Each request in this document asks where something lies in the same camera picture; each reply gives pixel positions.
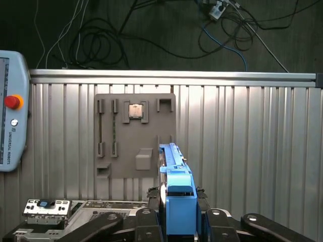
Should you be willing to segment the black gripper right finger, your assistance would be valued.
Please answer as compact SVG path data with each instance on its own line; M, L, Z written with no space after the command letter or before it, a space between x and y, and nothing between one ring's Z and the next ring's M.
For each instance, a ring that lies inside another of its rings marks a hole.
M248 213L236 220L225 209L211 208L203 188L196 192L200 241L312 241L260 214Z

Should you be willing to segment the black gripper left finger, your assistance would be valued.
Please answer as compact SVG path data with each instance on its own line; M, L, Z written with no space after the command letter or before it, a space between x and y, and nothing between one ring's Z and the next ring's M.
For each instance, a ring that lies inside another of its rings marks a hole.
M148 205L124 219L107 212L64 235L58 241L161 241L159 188L149 188Z

